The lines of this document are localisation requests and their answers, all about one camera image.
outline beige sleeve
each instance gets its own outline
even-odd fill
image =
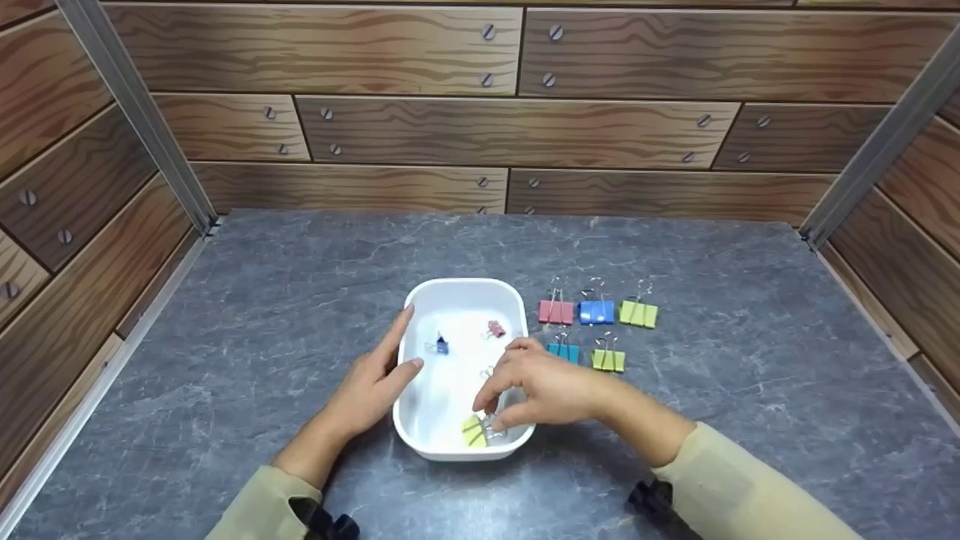
[[[290,509],[291,497],[319,502],[320,491],[276,467],[260,467],[206,540],[302,540],[307,529]]]
[[[704,540],[859,539],[797,484],[720,432],[697,423],[677,458],[654,469],[673,508]]]

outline wood grain pattern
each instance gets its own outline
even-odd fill
[[[507,211],[521,213],[531,207],[545,214],[786,221],[796,226],[833,179],[834,175],[512,169]]]
[[[190,248],[192,248],[199,239],[200,234],[197,233],[195,229],[187,231],[183,240],[178,244],[177,249],[163,262],[163,266],[160,266],[160,269],[154,274],[154,278],[150,280],[150,284],[143,289],[143,292],[140,293],[136,302],[127,310],[127,314],[123,316],[123,320],[117,325],[116,332],[120,337],[124,339],[130,337],[130,332],[133,331],[133,327],[140,322],[147,308],[149,308],[150,304],[156,299],[156,295],[159,294],[160,289],[163,288],[163,285],[167,284],[170,276],[177,270],[177,267],[183,262],[183,258],[186,257]]]
[[[59,270],[156,172],[113,105],[0,185],[0,222],[44,264]],[[24,190],[36,204],[24,205]],[[73,240],[64,244],[60,230]]]
[[[960,0],[799,0],[797,7],[960,10]]]
[[[748,103],[713,168],[839,172],[888,110],[885,105]]]
[[[890,339],[890,343],[903,359],[911,358],[920,352],[920,348],[900,326],[897,319],[887,311],[870,287],[856,275],[856,271],[840,256],[833,244],[829,241],[824,243],[820,247],[820,255],[840,277],[840,281],[846,286],[852,299],[863,307],[877,327]]]
[[[953,420],[960,422],[960,393],[956,388],[952,388],[940,373],[940,370],[933,365],[924,355],[917,355],[910,359],[910,367],[917,372],[917,375],[926,382],[926,385],[937,397],[937,400],[944,406],[947,413]]]
[[[521,95],[895,102],[949,14],[530,9]],[[549,29],[562,25],[563,38]],[[556,84],[543,85],[546,73]]]
[[[154,99],[191,160],[310,161],[290,96],[154,94]],[[267,117],[267,107],[276,117]]]
[[[194,170],[221,213],[234,208],[476,212],[481,207],[503,213],[507,189],[507,169],[489,167],[197,162]]]
[[[54,0],[0,0],[0,26],[52,8]]]
[[[110,101],[58,12],[0,32],[0,179]]]
[[[9,236],[0,231],[0,287],[11,283],[19,290],[13,298],[0,291],[0,330],[30,302],[50,275]]]
[[[960,258],[960,129],[934,118],[878,185]]]
[[[57,439],[57,435],[59,435],[63,427],[66,426],[73,411],[80,406],[80,403],[84,400],[86,394],[89,393],[90,388],[93,387],[93,383],[96,382],[100,373],[104,370],[104,367],[116,356],[122,345],[123,340],[115,333],[107,336],[107,342],[97,351],[93,359],[86,364],[80,376],[77,377],[77,380],[70,386],[63,400],[57,404],[57,408],[50,414],[50,418],[43,423],[43,426],[36,433],[36,436],[31,439],[30,444],[27,445],[23,454],[20,455],[6,475],[0,476],[0,508],[6,506],[7,503],[13,499],[16,490],[26,481],[27,477],[43,458],[43,454],[50,448],[54,440]]]
[[[157,175],[0,333],[0,471],[21,455],[189,227]]]
[[[519,8],[105,7],[153,90],[505,95],[516,86]],[[488,23],[491,40],[481,36]]]
[[[960,264],[876,188],[829,240],[950,383],[960,387]]]
[[[298,96],[316,161],[708,168],[736,103]],[[321,111],[330,109],[332,121]],[[712,122],[697,126],[704,114]],[[341,147],[340,155],[330,145]],[[687,152],[695,152],[684,162]]]
[[[960,90],[953,94],[947,104],[940,109],[940,115],[954,126],[960,128]]]

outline gray marble surface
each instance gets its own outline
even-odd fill
[[[546,336],[535,308],[554,274],[570,291],[603,276],[615,298],[652,279],[659,324],[618,329],[624,377],[867,538],[956,537],[960,442],[785,225],[291,211],[229,218],[13,537],[200,538],[414,285],[504,280]],[[343,456],[325,506],[365,538],[674,538],[625,510],[646,474],[593,423],[539,427],[478,465],[428,462],[384,421]]]

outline black strap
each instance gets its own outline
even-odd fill
[[[347,514],[341,514],[336,521],[333,516],[320,507],[313,499],[291,497],[290,509],[307,528],[304,540],[358,540],[360,527]]]

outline white tray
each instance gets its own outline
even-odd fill
[[[527,442],[534,426],[516,426],[506,436],[490,439],[486,448],[470,448],[462,425],[485,377],[504,347],[527,336],[526,310],[516,289],[500,280],[449,278],[423,282],[407,295],[416,308],[397,353],[401,362],[423,358],[423,370],[394,403],[394,426],[403,442],[435,461],[502,459]],[[496,320],[507,332],[484,339],[487,322]],[[437,331],[449,344],[449,355],[428,350]],[[526,401],[519,388],[500,397],[497,411]]]

